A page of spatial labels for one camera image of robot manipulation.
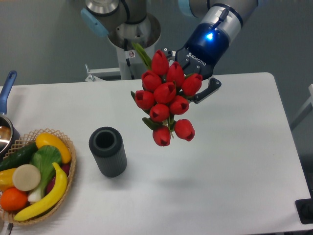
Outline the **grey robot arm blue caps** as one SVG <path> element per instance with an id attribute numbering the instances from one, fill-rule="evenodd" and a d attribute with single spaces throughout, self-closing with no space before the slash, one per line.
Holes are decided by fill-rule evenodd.
<path id="1" fill-rule="evenodd" d="M 185 74 L 198 73 L 208 79 L 208 87 L 191 97 L 199 103 L 221 86 L 212 77 L 213 69 L 244 23 L 258 7 L 256 0 L 180 0 L 181 12 L 201 18 L 192 35 L 182 48 L 171 51 L 163 48 L 169 61 L 179 62 Z M 119 74 L 121 79 L 139 79 L 146 63 L 135 51 L 139 43 L 149 56 L 161 34 L 160 23 L 147 12 L 144 0 L 88 0 L 81 17 L 91 31 L 106 37 L 116 48 L 119 67 L 116 69 L 88 70 L 90 77 Z"/>

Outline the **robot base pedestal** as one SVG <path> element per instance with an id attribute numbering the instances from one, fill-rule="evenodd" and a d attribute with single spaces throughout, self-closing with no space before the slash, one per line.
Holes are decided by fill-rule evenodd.
<path id="1" fill-rule="evenodd" d="M 147 13 L 137 24 L 123 23 L 108 36 L 115 46 L 122 80 L 140 79 L 147 70 L 147 60 L 152 58 L 161 35 L 160 23 Z"/>

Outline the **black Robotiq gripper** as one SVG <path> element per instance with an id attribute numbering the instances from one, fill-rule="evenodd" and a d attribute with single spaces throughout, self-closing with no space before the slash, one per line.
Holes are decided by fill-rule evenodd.
<path id="1" fill-rule="evenodd" d="M 202 23 L 197 26 L 181 49 L 174 51 L 164 47 L 162 51 L 168 61 L 177 61 L 186 75 L 198 73 L 205 80 L 212 76 L 215 65 L 228 47 L 229 40 L 224 32 L 214 28 L 212 24 Z M 200 103 L 216 92 L 221 85 L 220 80 L 211 77 L 207 88 L 188 100 Z"/>

